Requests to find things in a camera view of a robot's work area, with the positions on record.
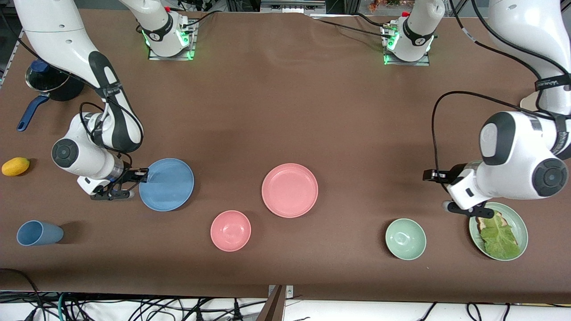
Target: black pot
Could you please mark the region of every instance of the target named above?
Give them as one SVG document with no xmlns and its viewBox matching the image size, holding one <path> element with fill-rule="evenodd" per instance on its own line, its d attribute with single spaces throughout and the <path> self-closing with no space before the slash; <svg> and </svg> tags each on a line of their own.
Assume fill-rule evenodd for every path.
<svg viewBox="0 0 571 321">
<path fill-rule="evenodd" d="M 34 60 L 28 67 L 26 83 L 33 90 L 39 91 L 40 94 L 26 108 L 18 127 L 16 127 L 18 131 L 25 131 L 28 128 L 39 105 L 49 99 L 58 102 L 74 99 L 81 93 L 84 86 L 83 82 L 62 73 L 40 59 Z"/>
</svg>

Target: bread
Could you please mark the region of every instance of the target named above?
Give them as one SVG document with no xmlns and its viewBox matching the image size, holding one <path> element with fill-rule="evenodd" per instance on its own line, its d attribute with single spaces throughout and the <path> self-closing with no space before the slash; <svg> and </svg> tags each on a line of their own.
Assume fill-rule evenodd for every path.
<svg viewBox="0 0 571 321">
<path fill-rule="evenodd" d="M 494 212 L 496 213 L 495 216 L 499 216 L 499 217 L 500 217 L 501 225 L 502 225 L 502 226 L 508 225 L 508 222 L 505 220 L 505 218 L 501 215 L 500 212 L 497 212 L 497 211 L 494 211 Z M 484 218 L 478 218 L 478 217 L 476 217 L 476 223 L 478 224 L 478 231 L 479 231 L 480 233 L 482 233 L 482 230 L 486 228 L 486 222 L 485 222 L 485 220 L 486 220 L 486 219 L 484 219 Z"/>
</svg>

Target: table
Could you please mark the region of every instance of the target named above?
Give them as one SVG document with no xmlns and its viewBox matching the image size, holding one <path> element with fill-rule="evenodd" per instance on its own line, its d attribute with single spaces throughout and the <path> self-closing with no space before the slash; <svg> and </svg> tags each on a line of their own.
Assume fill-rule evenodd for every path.
<svg viewBox="0 0 571 321">
<path fill-rule="evenodd" d="M 16 132 L 35 96 L 23 80 L 32 56 L 20 48 L 0 91 L 0 155 L 34 161 L 26 175 L 0 178 L 0 266 L 29 273 L 41 290 L 257 297 L 268 284 L 293 284 L 306 299 L 571 298 L 571 189 L 545 200 L 500 200 L 523 217 L 529 246 L 517 260 L 498 262 L 472 244 L 466 217 L 441 209 L 443 190 L 421 180 L 434 166 L 430 115 L 441 94 L 472 90 L 518 102 L 533 90 L 531 74 L 473 45 L 454 20 L 439 26 L 431 66 L 407 67 L 383 65 L 378 37 L 301 14 L 216 14 L 200 27 L 191 62 L 148 61 L 128 11 L 81 15 L 144 125 L 134 165 L 182 159 L 196 189 L 173 212 L 153 212 L 138 197 L 89 200 L 50 150 L 79 103 L 100 100 L 85 90 L 46 103 Z M 375 30 L 359 18 L 335 21 Z M 465 24 L 489 43 L 475 19 Z M 446 98 L 436 121 L 441 166 L 478 159 L 479 129 L 502 108 Z M 287 162 L 307 166 L 319 182 L 315 207 L 296 219 L 271 214 L 260 194 L 266 173 Z M 226 253 L 209 229 L 230 209 L 248 216 L 252 237 Z M 419 222 L 428 238 L 411 262 L 384 244 L 384 230 L 401 217 Z M 64 244 L 19 246 L 16 231 L 29 219 L 61 225 Z M 4 274 L 0 288 L 27 284 Z"/>
</svg>

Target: bowl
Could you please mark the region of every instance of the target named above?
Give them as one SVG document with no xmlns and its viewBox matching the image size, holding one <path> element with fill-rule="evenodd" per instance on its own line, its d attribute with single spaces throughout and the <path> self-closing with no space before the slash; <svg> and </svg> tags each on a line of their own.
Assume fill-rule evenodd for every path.
<svg viewBox="0 0 571 321">
<path fill-rule="evenodd" d="M 393 221 L 387 227 L 385 241 L 389 251 L 402 260 L 419 258 L 427 247 L 427 236 L 423 228 L 408 218 Z"/>
<path fill-rule="evenodd" d="M 210 238 L 222 251 L 234 252 L 248 243 L 252 227 L 248 218 L 238 211 L 218 214 L 210 226 Z"/>
</svg>

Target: pink plate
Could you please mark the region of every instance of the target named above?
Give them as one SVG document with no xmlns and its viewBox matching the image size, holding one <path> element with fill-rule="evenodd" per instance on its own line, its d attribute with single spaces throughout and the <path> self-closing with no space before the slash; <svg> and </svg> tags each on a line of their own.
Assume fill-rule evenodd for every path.
<svg viewBox="0 0 571 321">
<path fill-rule="evenodd" d="M 271 170 L 262 184 L 262 199 L 268 209 L 283 218 L 307 213 L 317 201 L 317 180 L 299 164 L 283 164 Z"/>
</svg>

